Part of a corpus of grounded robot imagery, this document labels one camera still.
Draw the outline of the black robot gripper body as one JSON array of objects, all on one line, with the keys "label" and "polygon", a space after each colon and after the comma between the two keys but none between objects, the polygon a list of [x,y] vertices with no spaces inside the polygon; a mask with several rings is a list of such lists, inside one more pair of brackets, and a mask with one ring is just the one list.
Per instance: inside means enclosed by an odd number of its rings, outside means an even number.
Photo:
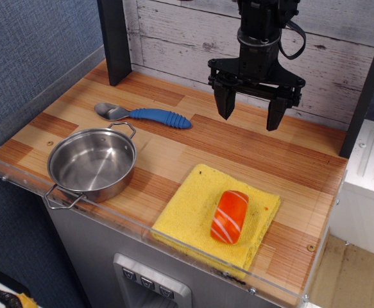
[{"label": "black robot gripper body", "polygon": [[264,99],[284,98],[287,107],[298,106],[305,80],[284,69],[279,61],[282,52],[282,30],[275,28],[267,37],[252,37],[239,29],[237,58],[213,58],[208,61],[208,83],[215,80],[231,86],[234,91]]}]

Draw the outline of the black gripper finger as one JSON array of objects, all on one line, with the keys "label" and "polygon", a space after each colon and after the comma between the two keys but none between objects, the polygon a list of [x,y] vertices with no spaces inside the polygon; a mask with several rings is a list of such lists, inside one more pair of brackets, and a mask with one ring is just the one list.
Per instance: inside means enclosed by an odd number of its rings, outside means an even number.
[{"label": "black gripper finger", "polygon": [[268,106],[267,131],[276,130],[287,109],[287,100],[284,98],[272,99]]},{"label": "black gripper finger", "polygon": [[219,115],[227,120],[235,108],[236,91],[229,86],[215,80],[213,84],[214,97]]}]

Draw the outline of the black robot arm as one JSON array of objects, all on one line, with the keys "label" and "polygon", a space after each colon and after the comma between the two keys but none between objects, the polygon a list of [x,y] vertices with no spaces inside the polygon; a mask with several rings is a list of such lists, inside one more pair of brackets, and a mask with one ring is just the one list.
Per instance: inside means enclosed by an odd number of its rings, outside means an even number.
[{"label": "black robot arm", "polygon": [[292,18],[297,1],[238,1],[241,25],[237,58],[208,61],[208,83],[214,91],[219,115],[228,119],[237,93],[269,100],[266,128],[276,130],[288,108],[297,107],[305,80],[284,69],[278,56],[284,54],[282,30],[289,28],[302,38],[305,32]]}]

